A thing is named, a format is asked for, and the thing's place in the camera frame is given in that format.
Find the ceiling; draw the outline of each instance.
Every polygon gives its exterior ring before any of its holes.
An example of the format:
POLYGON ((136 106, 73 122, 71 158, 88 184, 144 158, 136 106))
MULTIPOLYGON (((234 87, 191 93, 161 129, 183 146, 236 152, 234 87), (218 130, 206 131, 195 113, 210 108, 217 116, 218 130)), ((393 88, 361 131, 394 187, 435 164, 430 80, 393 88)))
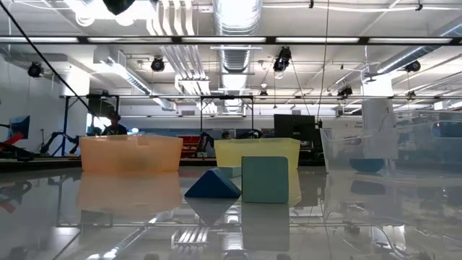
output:
MULTIPOLYGON (((263 11, 259 24, 259 35, 306 35, 323 36, 326 34, 335 36, 428 36, 432 31, 449 23, 461 15, 460 10, 414 10, 402 12, 340 12, 326 9, 308 9, 305 6, 310 1, 277 1, 263 0, 263 11)), ((325 6, 327 0, 315 0, 315 5, 325 6)), ((330 1, 331 7, 345 7, 350 9, 386 9, 391 4, 393 8, 417 7, 417 0, 336 0, 330 1)), ((462 2, 458 0, 422 0, 425 7, 462 8, 462 2)), ((193 23, 196 34, 213 35, 213 14, 210 12, 212 0, 195 0, 193 23)), ((29 35, 148 35, 144 20, 137 20, 131 26, 124 27, 113 20, 96 20, 89 27, 80 27, 75 22, 75 13, 65 9, 67 5, 63 1, 29 0, 15 1, 10 6, 10 11, 17 19, 21 27, 29 35)), ((9 34, 9 23, 6 15, 0 16, 0 34, 9 34)), ((19 31, 13 26, 12 34, 19 35, 19 31)), ((14 51, 32 52, 31 47, 21 45, 14 46, 14 51)), ((124 95, 139 95, 125 80, 110 73, 99 73, 99 65, 93 64, 93 51, 96 46, 51 46, 40 45, 39 49, 44 53, 63 53, 85 64, 98 74, 92 78, 93 90, 107 89, 111 93, 124 95)), ((157 92, 162 94, 178 94, 173 87, 175 72, 166 63, 163 72, 152 72, 150 64, 156 55, 162 55, 156 45, 112 45, 112 51, 122 51, 127 56, 127 66, 134 70, 144 81, 150 83, 157 92)), ((323 45, 293 45, 293 63, 284 73, 282 79, 274 79, 272 62, 278 54, 281 46, 263 45, 262 49, 253 52, 250 75, 247 81, 247 93, 257 95, 261 90, 261 84, 268 85, 269 95, 299 95, 300 89, 303 94, 319 95, 323 90, 324 95, 329 95, 330 90, 334 95, 336 88, 330 88, 346 75, 347 69, 354 69, 366 61, 380 63, 402 51, 406 46, 369 46, 367 48, 367 60, 364 46, 323 46, 323 45), (325 71, 323 62, 326 58, 325 71)), ((217 90, 220 78, 217 74, 219 61, 217 52, 210 50, 210 46, 200 45, 199 52, 207 76, 210 78, 210 89, 217 90)), ((459 47, 444 47, 421 58, 421 71, 428 69, 440 62, 457 56, 461 53, 459 47)), ((393 74, 393 91, 399 94, 429 82, 434 82, 448 75, 462 71, 462 58, 426 71, 418 77, 408 81, 408 75, 403 71, 393 74)), ((360 81, 350 82, 355 95, 360 95, 360 81)), ((442 91, 455 90, 461 87, 458 82, 428 89, 420 93, 422 95, 437 95, 442 91)), ((147 104, 152 101, 138 102, 147 104)), ((326 100, 326 103, 337 103, 335 100, 326 100)))

